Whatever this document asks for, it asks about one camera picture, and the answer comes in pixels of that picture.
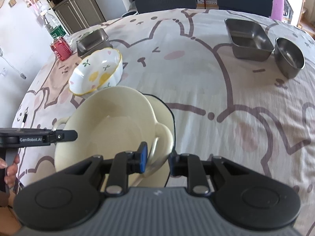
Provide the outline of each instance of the pink cheek pattern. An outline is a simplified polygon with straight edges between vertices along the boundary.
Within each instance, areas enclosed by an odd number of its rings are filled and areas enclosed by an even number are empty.
[[[34,108],[37,108],[37,106],[38,106],[38,104],[39,104],[39,100],[40,100],[40,97],[37,96],[37,97],[35,98],[35,101],[34,101]]]
[[[128,77],[128,74],[123,72],[120,81],[125,80]]]
[[[60,104],[63,104],[64,102],[67,101],[68,97],[70,96],[70,91],[68,89],[64,90],[61,95],[59,96],[60,97]]]
[[[118,25],[118,26],[115,26],[114,28],[115,29],[119,29],[119,28],[123,28],[125,25]]]
[[[185,51],[174,51],[164,56],[165,60],[173,60],[185,55]]]
[[[241,122],[235,130],[236,139],[246,152],[251,153],[258,148],[258,143],[253,135],[254,133],[254,129],[243,122]]]

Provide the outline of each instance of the kitchen cabinet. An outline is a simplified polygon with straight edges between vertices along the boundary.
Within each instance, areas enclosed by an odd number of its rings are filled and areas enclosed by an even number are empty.
[[[70,34],[105,21],[95,0],[64,0],[53,10]]]
[[[86,29],[86,26],[80,22],[80,19],[76,16],[76,12],[69,1],[59,6],[55,12],[69,34]]]

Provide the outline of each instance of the cable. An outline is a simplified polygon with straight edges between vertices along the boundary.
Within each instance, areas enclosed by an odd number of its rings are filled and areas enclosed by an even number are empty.
[[[5,57],[3,56],[3,51],[2,51],[2,49],[1,49],[1,47],[0,47],[0,57],[2,57],[2,58],[5,60],[5,62],[7,62],[7,64],[8,64],[10,67],[13,68],[13,70],[15,70],[16,72],[18,72],[18,74],[20,75],[21,78],[23,78],[24,80],[26,79],[25,74],[21,73],[18,69],[16,69],[13,65],[11,65],[11,64],[5,59]]]
[[[1,56],[1,57],[7,62],[7,64],[8,64],[10,67],[13,68],[13,70],[15,70],[16,72],[18,72],[19,74],[21,74],[21,72],[20,72],[18,69],[16,69],[13,65],[11,65],[11,64],[5,59],[4,56]]]

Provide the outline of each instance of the red can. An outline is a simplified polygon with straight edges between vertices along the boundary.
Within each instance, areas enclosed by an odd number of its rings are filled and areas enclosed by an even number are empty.
[[[69,44],[66,40],[58,36],[51,44],[50,47],[54,54],[61,60],[65,61],[72,55],[72,49],[70,48]]]

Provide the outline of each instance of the white ceramic bowl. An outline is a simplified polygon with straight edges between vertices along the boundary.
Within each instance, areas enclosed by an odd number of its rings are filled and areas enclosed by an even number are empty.
[[[95,51],[74,69],[69,89],[76,96],[88,98],[101,89],[116,86],[122,70],[122,55],[117,49]]]
[[[145,141],[150,150],[146,171],[141,176],[129,176],[129,184],[135,186],[159,170],[173,149],[172,133],[156,120],[150,102],[137,90],[125,86],[106,88],[90,96],[71,117],[58,120],[53,130],[62,123],[66,123],[65,130],[75,130],[78,138],[57,143],[57,171],[96,154],[112,159],[117,153],[136,151]],[[161,144],[159,153],[156,139]]]

